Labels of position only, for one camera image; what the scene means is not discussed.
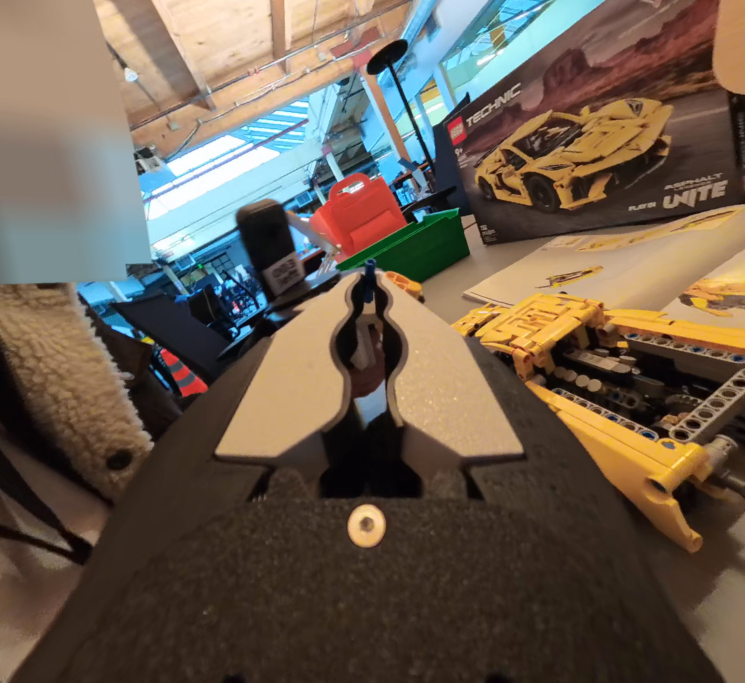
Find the person's left hand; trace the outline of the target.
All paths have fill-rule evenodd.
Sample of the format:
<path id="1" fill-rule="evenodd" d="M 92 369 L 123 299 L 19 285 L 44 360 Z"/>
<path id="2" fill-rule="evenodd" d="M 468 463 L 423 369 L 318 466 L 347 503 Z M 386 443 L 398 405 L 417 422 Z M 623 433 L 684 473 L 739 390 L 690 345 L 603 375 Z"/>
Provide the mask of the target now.
<path id="1" fill-rule="evenodd" d="M 355 367 L 349 369 L 350 396 L 352 399 L 363 399 L 374 393 L 385 380 L 385 367 L 370 365 L 363 370 Z"/>

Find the yellow brick car model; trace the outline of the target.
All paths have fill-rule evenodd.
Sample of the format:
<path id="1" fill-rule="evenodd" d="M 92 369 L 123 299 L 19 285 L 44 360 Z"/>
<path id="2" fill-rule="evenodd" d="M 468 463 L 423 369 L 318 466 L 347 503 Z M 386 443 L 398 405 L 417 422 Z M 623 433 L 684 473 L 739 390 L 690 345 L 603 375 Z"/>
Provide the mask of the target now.
<path id="1" fill-rule="evenodd" d="M 703 543 L 677 494 L 743 495 L 743 330 L 534 294 L 488 303 L 453 328 L 513 369 L 582 443 L 606 479 L 689 553 Z"/>

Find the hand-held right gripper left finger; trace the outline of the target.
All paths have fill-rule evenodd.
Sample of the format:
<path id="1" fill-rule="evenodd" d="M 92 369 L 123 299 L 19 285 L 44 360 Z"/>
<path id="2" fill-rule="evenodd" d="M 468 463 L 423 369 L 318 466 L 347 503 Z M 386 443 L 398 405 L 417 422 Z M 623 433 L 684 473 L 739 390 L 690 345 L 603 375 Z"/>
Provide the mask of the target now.
<path id="1" fill-rule="evenodd" d="M 307 482 L 329 467 L 323 435 L 351 402 L 336 339 L 352 318 L 352 290 L 363 279 L 348 273 L 274 334 L 215 449 L 218 460 L 295 469 Z"/>

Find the yellow brick door panel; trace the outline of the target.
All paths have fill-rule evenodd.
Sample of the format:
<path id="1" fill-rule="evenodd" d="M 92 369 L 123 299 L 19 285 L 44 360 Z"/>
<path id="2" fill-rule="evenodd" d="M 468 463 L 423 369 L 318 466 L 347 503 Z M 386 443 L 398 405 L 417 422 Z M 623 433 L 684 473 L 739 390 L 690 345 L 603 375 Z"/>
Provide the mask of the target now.
<path id="1" fill-rule="evenodd" d="M 423 286 L 421 283 L 394 271 L 386 271 L 385 277 L 400 290 L 413 297 L 417 302 L 424 303 Z"/>

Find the green storage bin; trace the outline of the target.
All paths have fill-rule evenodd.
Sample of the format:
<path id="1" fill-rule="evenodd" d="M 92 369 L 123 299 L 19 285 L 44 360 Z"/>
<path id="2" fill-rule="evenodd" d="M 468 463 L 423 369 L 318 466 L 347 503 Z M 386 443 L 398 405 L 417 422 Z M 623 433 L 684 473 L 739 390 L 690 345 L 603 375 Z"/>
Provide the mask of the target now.
<path id="1" fill-rule="evenodd" d="M 459 209 L 427 214 L 345 261 L 340 271 L 364 268 L 374 260 L 380 271 L 393 271 L 424 282 L 470 254 Z"/>

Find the grey desk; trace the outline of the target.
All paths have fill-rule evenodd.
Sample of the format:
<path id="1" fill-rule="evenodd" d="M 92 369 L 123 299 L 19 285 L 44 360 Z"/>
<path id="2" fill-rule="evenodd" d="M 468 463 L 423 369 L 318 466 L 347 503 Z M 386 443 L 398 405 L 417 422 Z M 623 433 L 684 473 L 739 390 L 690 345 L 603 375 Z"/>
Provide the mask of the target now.
<path id="1" fill-rule="evenodd" d="M 470 255 L 424 283 L 426 306 L 453 323 L 478 305 L 462 292 L 540 248 L 544 239 L 483 245 L 472 216 L 462 219 Z M 743 499 L 700 497 L 690 514 L 703 547 L 688 554 L 635 517 L 658 580 L 688 630 L 725 681 L 744 681 Z"/>

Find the open instruction booklet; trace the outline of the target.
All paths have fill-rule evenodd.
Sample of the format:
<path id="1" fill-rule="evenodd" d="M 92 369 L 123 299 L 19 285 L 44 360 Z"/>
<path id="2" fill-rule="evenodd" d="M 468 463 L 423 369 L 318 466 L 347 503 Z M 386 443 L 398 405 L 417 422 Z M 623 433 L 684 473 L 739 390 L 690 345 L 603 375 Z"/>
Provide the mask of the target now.
<path id="1" fill-rule="evenodd" d="M 568 294 L 608 308 L 661 310 L 743 250 L 743 206 L 722 207 L 628 232 L 563 235 L 463 291 L 515 306 L 534 294 Z"/>

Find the orange striped traffic cone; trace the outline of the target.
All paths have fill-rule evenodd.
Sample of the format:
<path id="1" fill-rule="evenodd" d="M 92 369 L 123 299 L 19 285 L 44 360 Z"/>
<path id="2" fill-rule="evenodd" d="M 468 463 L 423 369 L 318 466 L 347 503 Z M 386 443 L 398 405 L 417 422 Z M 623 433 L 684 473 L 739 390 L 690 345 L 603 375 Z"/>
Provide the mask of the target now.
<path id="1" fill-rule="evenodd" d="M 182 398 L 195 396 L 209 390 L 205 382 L 189 369 L 175 354 L 165 348 L 159 349 L 159 356 L 165 365 L 170 380 L 175 384 Z"/>

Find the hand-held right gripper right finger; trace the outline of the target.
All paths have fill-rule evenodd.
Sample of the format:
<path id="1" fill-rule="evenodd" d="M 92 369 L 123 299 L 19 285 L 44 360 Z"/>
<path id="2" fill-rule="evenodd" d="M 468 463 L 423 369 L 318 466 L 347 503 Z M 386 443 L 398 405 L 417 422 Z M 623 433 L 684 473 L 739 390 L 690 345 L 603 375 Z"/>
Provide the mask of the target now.
<path id="1" fill-rule="evenodd" d="M 383 273 L 385 331 L 401 352 L 386 382 L 401 458 L 423 481 L 522 458 L 523 445 L 466 340 Z"/>

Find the wooden document stand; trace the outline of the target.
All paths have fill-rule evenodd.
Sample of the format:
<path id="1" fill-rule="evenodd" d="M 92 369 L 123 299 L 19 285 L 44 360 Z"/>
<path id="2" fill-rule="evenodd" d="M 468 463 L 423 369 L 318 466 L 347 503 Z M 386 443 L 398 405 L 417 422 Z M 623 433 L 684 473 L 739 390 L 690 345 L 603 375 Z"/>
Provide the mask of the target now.
<path id="1" fill-rule="evenodd" d="M 303 235 L 312 245 L 324 252 L 325 263 L 338 263 L 340 249 L 323 234 L 316 231 L 309 220 L 304 220 L 292 211 L 285 211 L 288 226 Z"/>

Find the black pole stand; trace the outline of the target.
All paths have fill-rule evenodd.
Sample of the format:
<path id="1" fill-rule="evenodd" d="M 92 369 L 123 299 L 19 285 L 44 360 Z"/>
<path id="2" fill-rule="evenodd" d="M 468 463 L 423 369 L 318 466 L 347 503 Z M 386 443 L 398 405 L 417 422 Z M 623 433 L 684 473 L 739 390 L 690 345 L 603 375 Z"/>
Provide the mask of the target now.
<path id="1" fill-rule="evenodd" d="M 370 74 L 373 77 L 377 77 L 379 74 L 383 73 L 385 70 L 387 70 L 390 73 L 390 76 L 393 79 L 393 82 L 395 84 L 399 97 L 405 106 L 405 111 L 412 124 L 415 136 L 420 144 L 420 147 L 423 150 L 425 161 L 430 169 L 430 172 L 432 173 L 432 176 L 435 176 L 436 172 L 435 172 L 435 164 L 433 162 L 433 158 L 424 141 L 421 130 L 416 122 L 416 116 L 411 110 L 411 106 L 407 100 L 402 84 L 400 80 L 398 79 L 398 75 L 395 69 L 395 64 L 398 63 L 406 55 L 407 50 L 408 50 L 408 42 L 406 40 L 404 39 L 395 40 L 387 44 L 379 52 L 377 52 L 375 55 L 373 55 L 370 58 L 369 62 L 366 65 L 365 71 L 367 74 Z"/>

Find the black office chair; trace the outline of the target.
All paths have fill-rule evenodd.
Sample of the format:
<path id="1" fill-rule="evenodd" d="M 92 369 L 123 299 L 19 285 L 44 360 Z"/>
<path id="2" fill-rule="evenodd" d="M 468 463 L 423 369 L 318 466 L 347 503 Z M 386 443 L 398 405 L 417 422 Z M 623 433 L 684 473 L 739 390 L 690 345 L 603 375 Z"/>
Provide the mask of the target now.
<path id="1" fill-rule="evenodd" d="M 227 341 L 166 296 L 112 303 L 134 328 L 174 354 L 206 384 L 213 384 L 234 361 L 220 360 Z"/>
<path id="2" fill-rule="evenodd" d="M 461 172 L 457 164 L 454 147 L 445 121 L 433 127 L 435 144 L 435 191 L 410 204 L 402 210 L 408 223 L 418 222 L 418 214 L 424 211 L 439 213 L 450 209 L 458 209 L 461 216 L 472 216 Z"/>

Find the dark toy car set box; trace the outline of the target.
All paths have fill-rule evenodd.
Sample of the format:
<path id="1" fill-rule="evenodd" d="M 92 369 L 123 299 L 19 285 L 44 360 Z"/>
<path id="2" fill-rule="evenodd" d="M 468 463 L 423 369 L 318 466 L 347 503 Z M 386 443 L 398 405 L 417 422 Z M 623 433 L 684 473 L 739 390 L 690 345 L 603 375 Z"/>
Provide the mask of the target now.
<path id="1" fill-rule="evenodd" d="M 556 0 L 445 121 L 483 244 L 743 203 L 719 0 Z"/>

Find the red plastic carry case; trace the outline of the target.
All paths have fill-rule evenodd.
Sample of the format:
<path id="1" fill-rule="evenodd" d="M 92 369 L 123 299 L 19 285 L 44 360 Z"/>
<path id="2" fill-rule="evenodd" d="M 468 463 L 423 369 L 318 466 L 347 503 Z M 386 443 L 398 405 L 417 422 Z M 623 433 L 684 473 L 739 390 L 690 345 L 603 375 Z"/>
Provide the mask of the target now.
<path id="1" fill-rule="evenodd" d="M 310 218 L 312 229 L 339 249 L 341 260 L 404 229 L 407 221 L 385 180 L 350 175 L 332 185 L 327 202 Z"/>

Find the document stand with sheet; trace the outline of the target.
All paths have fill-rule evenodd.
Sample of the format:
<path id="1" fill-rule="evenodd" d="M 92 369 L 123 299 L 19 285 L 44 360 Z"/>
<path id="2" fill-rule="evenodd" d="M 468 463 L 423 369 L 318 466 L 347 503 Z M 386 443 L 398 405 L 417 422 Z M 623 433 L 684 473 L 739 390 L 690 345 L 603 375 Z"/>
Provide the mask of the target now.
<path id="1" fill-rule="evenodd" d="M 744 95 L 744 0 L 720 0 L 713 69 L 721 86 Z"/>

